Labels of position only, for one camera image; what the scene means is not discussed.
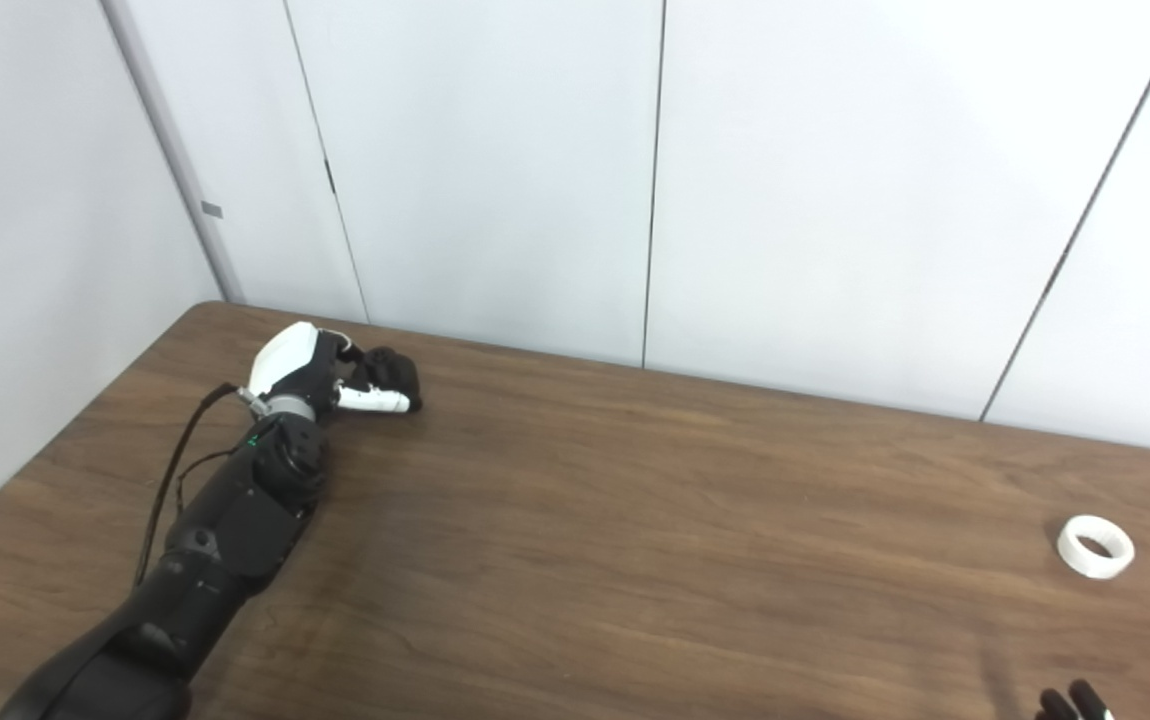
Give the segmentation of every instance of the panel seam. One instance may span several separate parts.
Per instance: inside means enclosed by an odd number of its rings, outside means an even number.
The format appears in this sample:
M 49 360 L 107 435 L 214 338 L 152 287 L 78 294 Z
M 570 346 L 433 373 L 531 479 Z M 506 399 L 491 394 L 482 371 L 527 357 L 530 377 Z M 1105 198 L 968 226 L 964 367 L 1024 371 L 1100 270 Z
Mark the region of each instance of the panel seam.
M 664 44 L 668 24 L 668 0 L 659 3 L 659 64 L 656 70 L 656 128 L 651 155 L 651 220 L 647 224 L 647 285 L 642 309 L 642 368 L 647 366 L 647 337 L 651 331 L 651 266 L 654 261 L 656 193 L 659 184 L 659 113 L 664 106 Z
M 370 324 L 370 305 L 366 301 L 366 291 L 361 288 L 361 270 L 356 268 L 356 255 L 352 250 L 352 240 L 348 237 L 348 223 L 343 219 L 343 206 L 339 205 L 339 193 L 336 190 L 336 181 L 331 174 L 331 158 L 327 154 L 325 137 L 322 136 L 322 120 L 319 120 L 319 106 L 313 101 L 313 87 L 309 86 L 309 70 L 304 67 L 304 53 L 300 51 L 300 36 L 296 32 L 296 18 L 291 17 L 291 5 L 288 0 L 282 0 L 282 10 L 286 14 L 286 26 L 291 29 L 291 43 L 296 46 L 296 61 L 300 63 L 300 78 L 304 81 L 304 93 L 309 99 L 309 112 L 313 114 L 313 128 L 319 132 L 319 148 L 322 150 L 322 160 L 327 167 L 327 177 L 331 182 L 331 199 L 336 204 L 336 217 L 339 219 L 339 231 L 343 232 L 343 246 L 348 252 L 348 263 L 352 265 L 352 279 L 356 283 L 356 297 L 361 300 L 361 315 L 366 319 L 366 324 Z
M 1086 225 L 1086 220 L 1090 217 L 1091 210 L 1095 209 L 1095 202 L 1101 199 L 1101 191 L 1104 190 L 1104 183 L 1107 181 L 1109 175 L 1113 171 L 1116 161 L 1118 156 L 1122 154 L 1122 148 L 1127 143 L 1127 138 L 1130 137 L 1130 131 L 1136 125 L 1136 120 L 1143 110 L 1143 106 L 1148 101 L 1148 95 L 1150 95 L 1150 76 L 1148 76 L 1148 83 L 1143 86 L 1143 92 L 1138 94 L 1138 100 L 1134 110 L 1132 110 L 1130 118 L 1127 120 L 1127 124 L 1122 129 L 1122 135 L 1118 137 L 1118 143 L 1113 147 L 1113 152 L 1109 155 L 1109 161 L 1104 164 L 1104 173 L 1101 173 L 1101 178 L 1095 183 L 1095 190 L 1091 191 L 1091 197 L 1086 201 L 1084 208 L 1082 208 L 1082 215 L 1078 219 L 1078 223 L 1073 225 L 1073 232 L 1070 235 L 1068 242 L 1064 243 L 1064 251 L 1059 255 L 1059 260 L 1055 261 L 1055 268 L 1051 269 L 1050 277 L 1046 278 L 1046 286 L 1042 288 L 1042 293 L 1038 296 L 1037 304 L 1033 306 L 1032 313 L 1028 315 L 1028 322 L 1023 323 L 1023 330 L 1019 334 L 1018 340 L 1015 340 L 1015 346 L 1010 350 L 1010 357 L 1006 359 L 1006 365 L 1000 369 L 1000 375 L 997 377 L 997 382 L 992 386 L 992 392 L 988 396 L 988 401 L 983 406 L 983 411 L 979 413 L 979 421 L 983 423 L 988 419 L 988 411 L 992 409 L 992 404 L 997 400 L 997 393 L 1000 392 L 1000 386 L 1005 384 L 1006 378 L 1010 375 L 1011 368 L 1015 363 L 1015 359 L 1019 357 L 1019 351 L 1023 347 L 1023 342 L 1028 340 L 1028 334 L 1033 329 L 1033 323 L 1036 322 L 1037 315 L 1042 312 L 1042 306 L 1046 305 L 1046 297 L 1050 296 L 1052 288 L 1055 288 L 1056 279 L 1059 278 L 1060 273 L 1064 270 L 1064 263 L 1068 260 L 1070 252 L 1073 251 L 1073 245 L 1081 237 L 1082 228 Z

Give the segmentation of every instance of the white ring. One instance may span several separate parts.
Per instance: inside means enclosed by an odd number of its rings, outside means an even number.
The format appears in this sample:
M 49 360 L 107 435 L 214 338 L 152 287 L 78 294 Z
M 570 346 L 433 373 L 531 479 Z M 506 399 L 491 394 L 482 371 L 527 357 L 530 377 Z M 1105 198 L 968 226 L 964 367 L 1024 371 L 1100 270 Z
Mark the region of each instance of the white ring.
M 1109 552 L 1109 557 L 1084 546 L 1080 538 L 1099 543 Z M 1114 579 L 1134 560 L 1134 543 L 1130 542 L 1130 536 L 1122 528 L 1095 515 L 1070 518 L 1068 523 L 1060 530 L 1059 542 L 1056 544 L 1059 547 L 1059 556 L 1068 562 L 1070 568 L 1088 579 Z

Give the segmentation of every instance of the wooden table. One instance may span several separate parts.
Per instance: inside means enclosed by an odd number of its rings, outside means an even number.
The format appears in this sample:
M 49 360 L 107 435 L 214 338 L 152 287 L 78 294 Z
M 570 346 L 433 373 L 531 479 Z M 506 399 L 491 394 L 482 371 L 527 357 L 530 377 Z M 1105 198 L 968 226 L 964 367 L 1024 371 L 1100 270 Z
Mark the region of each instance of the wooden table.
M 0 703 L 122 600 L 183 421 L 291 320 L 195 307 L 0 492 Z M 334 416 L 195 719 L 1027 720 L 1086 676 L 1150 720 L 1150 451 L 331 327 L 427 407 Z M 223 401 L 186 460 L 246 424 Z M 1121 577 L 1055 554 L 1078 512 L 1133 534 Z

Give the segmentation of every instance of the black robotic arm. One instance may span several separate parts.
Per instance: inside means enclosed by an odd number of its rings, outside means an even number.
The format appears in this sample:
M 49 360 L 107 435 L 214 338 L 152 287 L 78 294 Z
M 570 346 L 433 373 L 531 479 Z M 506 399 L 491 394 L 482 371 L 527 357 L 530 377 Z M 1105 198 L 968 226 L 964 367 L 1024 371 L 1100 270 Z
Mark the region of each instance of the black robotic arm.
M 337 363 L 354 365 L 347 381 Z M 187 682 L 313 519 L 324 485 L 319 420 L 336 407 L 420 407 L 408 357 L 363 352 L 309 323 L 269 340 L 238 393 L 255 423 L 174 521 L 155 568 L 141 567 L 121 607 L 28 676 L 0 720 L 182 720 Z

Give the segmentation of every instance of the joint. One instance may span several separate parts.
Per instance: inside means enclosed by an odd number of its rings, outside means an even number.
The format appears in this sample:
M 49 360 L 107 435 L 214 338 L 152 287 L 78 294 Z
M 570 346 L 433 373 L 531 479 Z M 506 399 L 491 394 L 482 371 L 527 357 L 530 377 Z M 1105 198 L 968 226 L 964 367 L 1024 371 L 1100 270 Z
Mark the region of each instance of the joint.
M 307 404 L 302 397 L 297 395 L 278 395 L 270 397 L 264 406 L 268 407 L 267 415 L 290 413 L 291 415 L 305 418 L 306 420 L 309 420 L 310 423 L 316 423 L 316 421 L 319 421 L 319 414 L 315 413 L 313 406 Z

